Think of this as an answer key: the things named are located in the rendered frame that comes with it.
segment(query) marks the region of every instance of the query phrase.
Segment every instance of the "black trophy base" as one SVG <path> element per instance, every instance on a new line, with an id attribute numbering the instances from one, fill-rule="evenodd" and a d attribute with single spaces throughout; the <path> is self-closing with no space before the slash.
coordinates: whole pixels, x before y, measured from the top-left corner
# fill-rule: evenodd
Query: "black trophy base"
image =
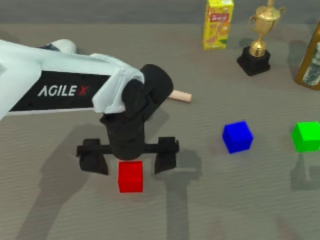
<path id="1" fill-rule="evenodd" d="M 242 55 L 237 59 L 237 63 L 248 76 L 254 76 L 270 70 L 270 53 L 266 50 L 260 57 L 252 56 L 249 52 L 250 47 L 243 49 Z"/>

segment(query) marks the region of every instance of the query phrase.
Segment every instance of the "trophy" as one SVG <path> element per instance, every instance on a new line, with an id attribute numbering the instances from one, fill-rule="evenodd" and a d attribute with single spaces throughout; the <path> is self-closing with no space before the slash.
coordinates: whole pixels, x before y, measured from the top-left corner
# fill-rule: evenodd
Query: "trophy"
<path id="1" fill-rule="evenodd" d="M 285 13 L 285 7 L 276 9 L 275 0 L 268 0 L 267 6 L 260 6 L 256 9 L 255 15 L 249 18 L 250 30 L 258 35 L 257 40 L 250 46 L 243 49 L 242 55 L 237 59 L 240 67 L 248 76 L 266 72 L 270 69 L 270 53 L 264 37 L 270 33 L 276 23 Z"/>

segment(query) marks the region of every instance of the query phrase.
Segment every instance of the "juice carton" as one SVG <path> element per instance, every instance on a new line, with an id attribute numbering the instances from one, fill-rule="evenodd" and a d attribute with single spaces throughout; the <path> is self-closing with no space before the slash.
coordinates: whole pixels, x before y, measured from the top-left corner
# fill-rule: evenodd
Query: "juice carton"
<path id="1" fill-rule="evenodd" d="M 233 0 L 207 0 L 202 38 L 205 50 L 227 47 L 233 10 Z"/>

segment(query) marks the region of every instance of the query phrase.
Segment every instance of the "cube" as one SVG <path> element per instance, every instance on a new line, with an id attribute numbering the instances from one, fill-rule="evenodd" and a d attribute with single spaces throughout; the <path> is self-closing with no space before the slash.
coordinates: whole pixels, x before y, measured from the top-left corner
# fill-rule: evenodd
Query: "cube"
<path id="1" fill-rule="evenodd" d="M 229 154 L 234 154 L 249 150 L 254 136 L 247 123 L 239 121 L 224 126 L 222 139 Z"/>
<path id="2" fill-rule="evenodd" d="M 317 121 L 298 122 L 291 137 L 298 153 L 317 152 L 320 149 L 320 124 Z"/>
<path id="3" fill-rule="evenodd" d="M 120 193 L 142 193 L 144 175 L 142 161 L 119 161 L 118 187 Z"/>

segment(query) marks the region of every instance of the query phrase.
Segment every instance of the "beige cylindrical object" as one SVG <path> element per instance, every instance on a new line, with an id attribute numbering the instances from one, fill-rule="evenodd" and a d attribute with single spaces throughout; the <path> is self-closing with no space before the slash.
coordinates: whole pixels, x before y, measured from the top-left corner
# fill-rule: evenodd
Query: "beige cylindrical object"
<path id="1" fill-rule="evenodd" d="M 183 91 L 173 90 L 169 96 L 170 99 L 190 103 L 192 100 L 192 94 Z"/>

